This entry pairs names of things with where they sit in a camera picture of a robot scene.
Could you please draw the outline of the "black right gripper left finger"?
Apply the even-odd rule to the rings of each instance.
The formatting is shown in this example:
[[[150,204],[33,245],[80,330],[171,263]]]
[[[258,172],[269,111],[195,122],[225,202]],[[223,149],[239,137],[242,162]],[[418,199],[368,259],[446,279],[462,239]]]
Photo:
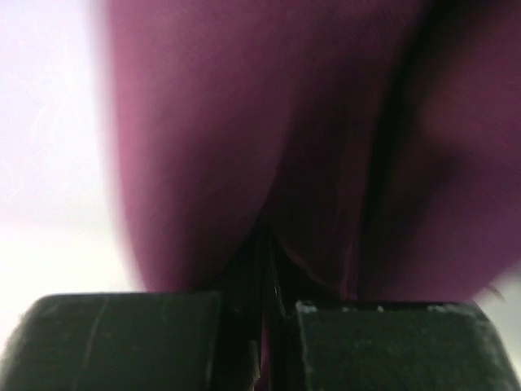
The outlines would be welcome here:
[[[146,292],[42,297],[1,362],[4,390],[264,390],[261,235],[137,242]]]

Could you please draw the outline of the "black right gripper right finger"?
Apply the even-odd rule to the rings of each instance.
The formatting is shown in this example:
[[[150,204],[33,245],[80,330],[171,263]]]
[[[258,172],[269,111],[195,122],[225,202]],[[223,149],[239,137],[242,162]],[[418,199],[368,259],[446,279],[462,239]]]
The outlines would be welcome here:
[[[497,331],[473,305],[337,301],[268,242],[272,390],[517,390]]]

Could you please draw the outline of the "purple cloth mat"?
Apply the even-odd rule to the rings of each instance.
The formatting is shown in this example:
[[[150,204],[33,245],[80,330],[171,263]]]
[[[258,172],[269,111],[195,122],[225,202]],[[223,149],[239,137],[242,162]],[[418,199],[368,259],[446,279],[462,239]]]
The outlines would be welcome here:
[[[201,288],[256,225],[345,299],[464,301],[519,261],[519,2],[104,12],[150,290]]]

